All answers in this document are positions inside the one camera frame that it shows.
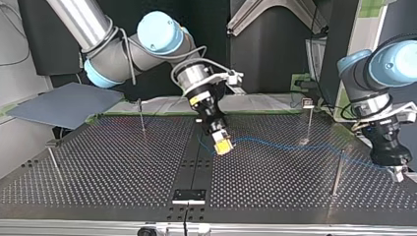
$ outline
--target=robot end effector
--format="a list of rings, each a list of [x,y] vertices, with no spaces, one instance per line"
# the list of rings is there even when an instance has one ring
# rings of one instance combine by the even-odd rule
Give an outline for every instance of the robot end effector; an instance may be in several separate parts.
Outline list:
[[[185,28],[156,11],[144,16],[138,24],[138,33],[128,37],[113,26],[94,0],[47,1],[87,54],[85,70],[95,85],[111,88],[129,79],[135,84],[135,76],[167,61],[173,67],[171,80],[199,113],[206,134],[214,139],[217,153],[233,149],[214,88],[226,81],[233,90],[240,86],[243,75],[202,58],[207,48],[196,48]],[[215,74],[208,65],[225,73]]]
[[[412,159],[398,141],[400,124],[414,122],[417,107],[413,102],[393,105],[388,89],[417,82],[417,41],[385,43],[374,53],[362,50],[339,60],[337,67],[356,116],[353,119],[372,143],[372,161],[386,166],[394,179],[400,175],[400,182],[402,167]]]

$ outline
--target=perforated metal surface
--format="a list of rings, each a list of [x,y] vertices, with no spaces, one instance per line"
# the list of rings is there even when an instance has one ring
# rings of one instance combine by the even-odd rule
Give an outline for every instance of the perforated metal surface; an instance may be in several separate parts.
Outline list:
[[[415,184],[410,188],[393,183],[386,170],[371,163],[369,149],[341,125],[314,115],[309,131],[308,118],[308,114],[228,118],[236,147],[214,159],[208,220],[260,222],[269,221],[274,213],[277,222],[300,212],[293,217],[310,214],[309,221],[316,217],[315,210],[323,213],[323,222],[329,212],[417,215]],[[341,180],[332,197],[343,149]]]
[[[193,117],[146,117],[146,135],[139,117],[102,118],[55,151],[59,171],[46,157],[0,180],[0,218],[416,226],[416,184],[392,183],[345,128],[315,114],[309,130],[308,117],[229,116],[236,147],[222,157],[198,145]],[[188,187],[208,195],[185,217],[170,198]]]
[[[104,117],[10,182],[2,204],[166,207],[193,118]]]

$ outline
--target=blue wire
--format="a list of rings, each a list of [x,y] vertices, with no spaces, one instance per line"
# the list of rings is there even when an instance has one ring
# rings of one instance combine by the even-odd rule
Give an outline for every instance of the blue wire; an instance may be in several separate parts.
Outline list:
[[[208,153],[210,153],[209,147],[207,147],[205,144],[203,144],[202,140],[200,139],[199,136],[197,136],[197,139],[199,140],[200,145],[205,148],[206,151],[208,151]]]
[[[263,140],[260,140],[260,139],[251,138],[251,137],[238,138],[238,139],[233,141],[233,144],[237,144],[237,143],[245,142],[245,141],[254,142],[254,143],[261,144],[261,145],[265,145],[265,146],[269,146],[269,147],[277,148],[277,149],[283,149],[283,150],[298,150],[298,149],[312,150],[312,149],[327,148],[327,149],[330,149],[333,153],[335,153],[337,155],[340,155],[340,153],[341,153],[341,151],[339,149],[335,148],[332,145],[317,145],[317,146],[279,145],[279,144],[263,141]],[[208,151],[208,153],[211,153],[212,156],[215,156],[215,151],[210,151],[210,149],[202,143],[200,138],[199,138],[199,142]],[[374,164],[370,164],[370,163],[363,162],[363,161],[360,161],[360,160],[349,158],[349,156],[346,153],[344,153],[342,155],[342,158],[345,159],[347,162],[351,162],[351,163],[354,163],[354,164],[359,164],[359,165],[364,165],[364,166],[367,166],[367,167],[370,167],[370,168],[385,170],[385,168],[380,167],[378,165],[374,165]]]

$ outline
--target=metal rod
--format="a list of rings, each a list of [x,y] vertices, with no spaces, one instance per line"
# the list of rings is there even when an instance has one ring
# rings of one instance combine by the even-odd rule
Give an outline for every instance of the metal rod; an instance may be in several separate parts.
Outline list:
[[[144,116],[142,114],[142,101],[140,98],[138,99],[138,111],[139,111],[139,114],[141,114],[142,131],[145,131],[146,128],[145,128]]]
[[[111,24],[95,0],[47,1],[83,50],[91,50],[107,37]]]
[[[49,151],[49,155],[51,156],[53,165],[55,166],[55,168],[58,168],[59,166],[58,166],[58,163],[56,162],[55,155],[53,154],[52,147],[48,147],[48,151]]]
[[[344,149],[341,151],[340,154],[340,159],[337,165],[337,172],[336,172],[336,176],[334,178],[334,183],[333,183],[333,188],[331,189],[331,195],[332,196],[337,196],[337,188],[338,188],[338,184],[340,181],[340,176],[341,176],[341,171],[343,168],[343,157],[344,157]]]
[[[310,126],[312,125],[312,119],[313,119],[313,108],[310,109],[309,130],[310,130]]]

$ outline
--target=vertical metal post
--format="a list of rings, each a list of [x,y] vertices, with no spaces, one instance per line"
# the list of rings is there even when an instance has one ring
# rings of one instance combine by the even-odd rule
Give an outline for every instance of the vertical metal post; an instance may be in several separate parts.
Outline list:
[[[338,184],[340,181],[341,171],[343,168],[343,157],[344,157],[344,149],[341,151],[341,154],[340,154],[340,159],[337,164],[336,176],[334,178],[333,188],[331,189],[331,195],[333,197],[337,196],[337,188],[338,188]]]
[[[46,146],[45,146],[49,151],[49,155],[51,156],[51,159],[55,168],[59,168],[59,165],[58,165],[58,162],[56,161],[55,154],[53,153],[53,149],[60,147],[61,144],[62,144],[62,140],[51,140],[48,143],[46,143]]]
[[[58,168],[59,166],[58,166],[58,163],[56,162],[55,155],[54,155],[54,153],[52,151],[52,147],[48,147],[48,151],[49,151],[49,155],[51,156],[51,159],[52,159],[52,162],[53,162],[53,166],[55,168]]]

